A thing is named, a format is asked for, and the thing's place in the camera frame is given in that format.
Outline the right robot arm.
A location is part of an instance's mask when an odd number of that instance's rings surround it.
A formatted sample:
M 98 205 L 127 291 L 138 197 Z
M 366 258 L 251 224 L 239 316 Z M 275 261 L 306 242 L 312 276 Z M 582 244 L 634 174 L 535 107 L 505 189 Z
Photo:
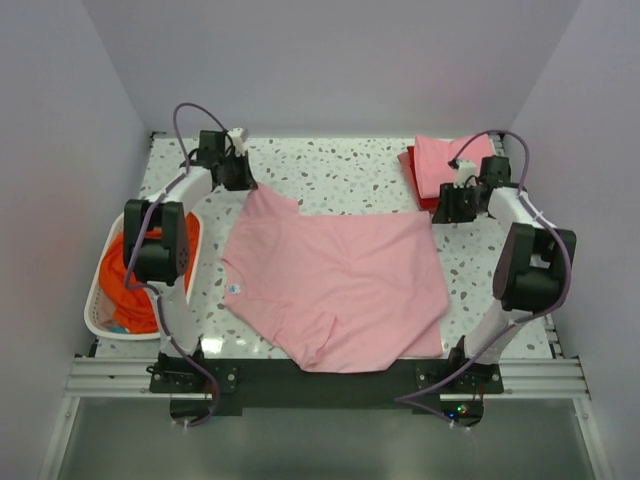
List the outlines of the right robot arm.
M 577 237 L 544 217 L 525 188 L 511 181 L 508 158 L 489 156 L 479 166 L 455 158 L 455 179 L 440 186 L 435 224 L 496 219 L 506 240 L 493 274 L 493 302 L 474 330 L 451 349 L 445 369 L 448 386 L 469 392 L 481 380 L 478 365 L 496 364 L 508 344 L 529 322 L 565 301 Z

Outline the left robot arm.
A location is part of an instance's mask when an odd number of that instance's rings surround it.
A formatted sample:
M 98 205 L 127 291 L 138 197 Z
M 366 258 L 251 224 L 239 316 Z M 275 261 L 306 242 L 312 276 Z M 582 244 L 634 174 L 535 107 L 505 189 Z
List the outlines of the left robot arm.
M 155 194 L 126 202 L 123 212 L 123 262 L 127 289 L 149 298 L 160 334 L 160 353 L 180 358 L 173 382 L 185 392 L 200 390 L 207 368 L 191 357 L 200 340 L 185 291 L 193 256 L 186 218 L 216 188 L 257 188 L 246 147 L 247 130 L 201 131 L 179 174 Z

